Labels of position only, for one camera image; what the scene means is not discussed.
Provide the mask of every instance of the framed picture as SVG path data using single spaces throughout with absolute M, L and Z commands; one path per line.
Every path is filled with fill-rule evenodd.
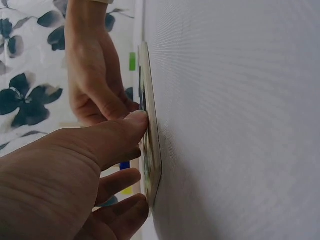
M 154 205 L 161 175 L 162 161 L 159 144 L 158 122 L 156 115 L 155 96 L 152 83 L 149 51 L 147 43 L 140 46 L 140 109 L 146 111 L 149 117 L 149 127 L 143 137 L 141 147 L 141 160 L 143 164 L 143 177 L 145 194 L 152 208 Z

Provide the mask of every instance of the hand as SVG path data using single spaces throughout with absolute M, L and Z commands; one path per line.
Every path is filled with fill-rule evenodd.
M 140 180 L 136 169 L 102 179 L 100 173 L 139 157 L 136 146 L 147 127 L 146 113 L 138 111 L 126 119 L 56 131 L 0 158 L 0 236 L 129 240 L 149 214 L 143 195 L 92 209 Z
M 107 5 L 70 0 L 65 40 L 70 105 L 86 126 L 139 109 L 125 94 L 120 61 L 105 27 Z

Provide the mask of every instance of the yellow object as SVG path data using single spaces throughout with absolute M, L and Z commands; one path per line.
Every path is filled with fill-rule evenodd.
M 125 190 L 123 190 L 121 193 L 122 193 L 123 195 L 131 195 L 131 194 L 133 194 L 132 186 L 131 186 L 131 187 L 128 187 L 128 188 L 126 188 L 126 189 L 125 189 Z

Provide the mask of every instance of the green object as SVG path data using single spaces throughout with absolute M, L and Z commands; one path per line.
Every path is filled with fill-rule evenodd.
M 130 52 L 129 69 L 130 71 L 136 70 L 136 53 L 135 52 Z

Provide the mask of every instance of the textured wall surface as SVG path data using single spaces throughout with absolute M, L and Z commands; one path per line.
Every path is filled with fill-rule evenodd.
M 145 10 L 160 239 L 320 239 L 320 1 Z

